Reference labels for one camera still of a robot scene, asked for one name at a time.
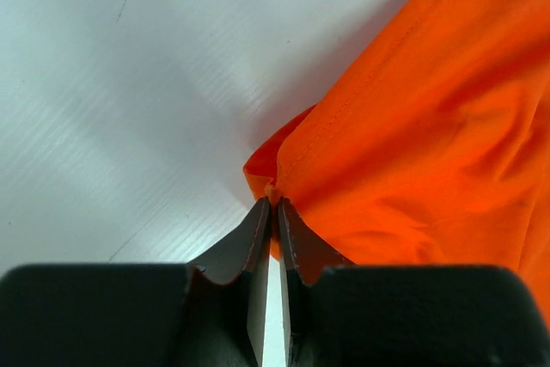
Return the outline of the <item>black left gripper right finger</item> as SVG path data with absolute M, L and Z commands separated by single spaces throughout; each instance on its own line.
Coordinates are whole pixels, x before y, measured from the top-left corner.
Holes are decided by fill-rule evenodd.
M 549 332 L 500 266 L 358 266 L 277 207 L 290 366 L 546 366 Z

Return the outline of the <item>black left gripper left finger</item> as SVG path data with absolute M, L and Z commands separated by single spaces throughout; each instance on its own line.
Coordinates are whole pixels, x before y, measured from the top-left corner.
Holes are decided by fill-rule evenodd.
M 271 206 L 187 263 L 28 264 L 1 279 L 4 366 L 258 366 Z

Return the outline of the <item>orange t shirt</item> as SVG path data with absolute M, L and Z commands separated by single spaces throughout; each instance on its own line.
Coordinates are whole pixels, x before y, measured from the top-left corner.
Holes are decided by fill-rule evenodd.
M 408 0 L 243 168 L 359 265 L 490 264 L 549 312 L 549 0 Z

